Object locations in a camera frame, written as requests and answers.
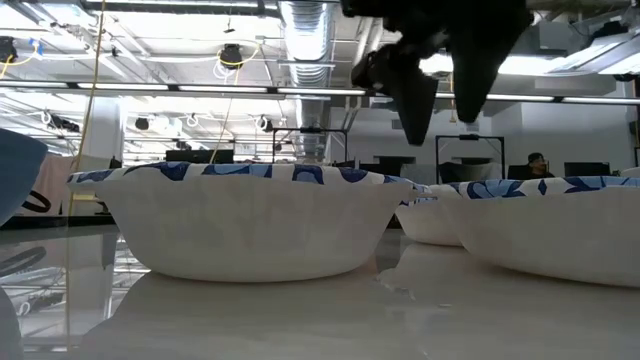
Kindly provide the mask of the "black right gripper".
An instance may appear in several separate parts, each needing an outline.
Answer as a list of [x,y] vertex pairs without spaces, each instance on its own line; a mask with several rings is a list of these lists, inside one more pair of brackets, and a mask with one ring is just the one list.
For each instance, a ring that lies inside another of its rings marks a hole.
[[400,40],[385,47],[385,86],[396,102],[407,142],[422,146],[438,80],[420,59],[444,48],[453,61],[458,119],[476,121],[502,63],[533,16],[526,0],[341,0],[347,17],[380,19]]

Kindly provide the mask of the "blue patterned paper bowl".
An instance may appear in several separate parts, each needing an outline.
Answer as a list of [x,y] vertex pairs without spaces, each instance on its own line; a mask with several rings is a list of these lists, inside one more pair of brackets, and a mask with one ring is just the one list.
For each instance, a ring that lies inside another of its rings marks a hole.
[[483,180],[431,191],[463,247],[481,261],[640,288],[640,178]]
[[405,235],[424,244],[461,247],[437,196],[426,185],[413,184],[412,187],[416,198],[402,203],[395,211]]
[[176,278],[283,282],[342,274],[374,253],[411,181],[303,164],[161,162],[72,174],[134,257]]

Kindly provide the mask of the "blue plastic bowl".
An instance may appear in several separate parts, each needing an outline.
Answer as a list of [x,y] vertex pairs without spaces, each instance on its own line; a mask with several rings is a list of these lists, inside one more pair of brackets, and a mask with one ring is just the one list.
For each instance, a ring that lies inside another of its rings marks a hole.
[[0,227],[27,199],[47,152],[39,140],[0,128]]

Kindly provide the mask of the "person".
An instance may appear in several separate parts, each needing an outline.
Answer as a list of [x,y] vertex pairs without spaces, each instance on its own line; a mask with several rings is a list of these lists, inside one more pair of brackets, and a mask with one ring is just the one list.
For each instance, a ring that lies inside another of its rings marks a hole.
[[526,168],[521,172],[522,180],[553,178],[554,175],[549,171],[548,162],[544,155],[539,152],[530,153]]

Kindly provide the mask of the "black computer monitor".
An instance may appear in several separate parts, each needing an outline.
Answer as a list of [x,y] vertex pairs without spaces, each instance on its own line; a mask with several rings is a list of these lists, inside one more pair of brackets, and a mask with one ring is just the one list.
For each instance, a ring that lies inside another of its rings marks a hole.
[[610,176],[611,169],[607,162],[565,162],[566,177],[575,176]]
[[167,150],[167,162],[189,162],[199,164],[233,164],[233,150]]

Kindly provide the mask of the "black hanging device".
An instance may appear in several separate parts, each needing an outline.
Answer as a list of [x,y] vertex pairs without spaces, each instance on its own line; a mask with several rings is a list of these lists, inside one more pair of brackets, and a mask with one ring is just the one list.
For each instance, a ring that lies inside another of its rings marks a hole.
[[13,63],[17,58],[15,39],[11,36],[0,36],[0,63]]
[[243,66],[243,56],[239,44],[227,43],[219,53],[220,64],[228,69],[234,70]]

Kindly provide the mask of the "long linear light fixture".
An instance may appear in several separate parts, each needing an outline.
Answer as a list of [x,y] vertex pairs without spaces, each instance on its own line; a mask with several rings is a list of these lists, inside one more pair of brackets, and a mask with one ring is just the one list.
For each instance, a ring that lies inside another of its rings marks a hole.
[[[246,98],[309,96],[309,97],[376,97],[387,95],[370,90],[340,88],[301,88],[274,86],[239,85],[182,85],[182,84],[143,84],[143,83],[97,83],[55,82],[31,80],[0,80],[0,90],[88,94],[94,90],[99,96],[172,96],[172,97],[224,97],[240,96]],[[549,96],[520,94],[489,94],[491,102],[527,102],[557,103],[577,105],[615,105],[640,106],[640,98],[591,97],[591,96]]]

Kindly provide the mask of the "pink cloth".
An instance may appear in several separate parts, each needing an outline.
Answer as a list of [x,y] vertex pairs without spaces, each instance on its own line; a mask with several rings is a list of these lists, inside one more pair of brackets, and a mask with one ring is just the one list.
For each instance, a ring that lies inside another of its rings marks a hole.
[[71,199],[67,180],[75,169],[74,156],[48,153],[40,166],[32,191],[15,215],[27,217],[67,216]]

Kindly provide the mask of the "black frame stand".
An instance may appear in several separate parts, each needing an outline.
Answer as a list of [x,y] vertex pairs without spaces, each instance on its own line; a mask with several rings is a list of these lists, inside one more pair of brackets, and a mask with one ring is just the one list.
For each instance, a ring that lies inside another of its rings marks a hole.
[[[491,140],[496,140],[500,144],[500,149],[494,148],[500,156],[500,162],[496,163],[489,160],[487,163],[475,164],[471,163],[454,163],[440,162],[440,153],[444,146],[440,145],[442,139],[456,139],[459,141],[480,141],[484,140],[492,145]],[[505,156],[505,140],[500,136],[481,136],[477,134],[462,135],[436,135],[435,136],[435,161],[436,161],[436,183],[446,184],[454,182],[467,182],[491,179],[506,179],[506,156]]]

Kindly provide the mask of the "silver ribbed ventilation duct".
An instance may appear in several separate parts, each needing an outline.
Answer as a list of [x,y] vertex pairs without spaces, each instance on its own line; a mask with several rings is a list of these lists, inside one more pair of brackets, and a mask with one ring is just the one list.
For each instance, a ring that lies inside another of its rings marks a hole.
[[[329,86],[330,69],[325,66],[330,53],[333,5],[314,1],[280,1],[284,40],[291,84],[302,88]],[[295,99],[299,128],[328,128],[329,100],[298,96]]]

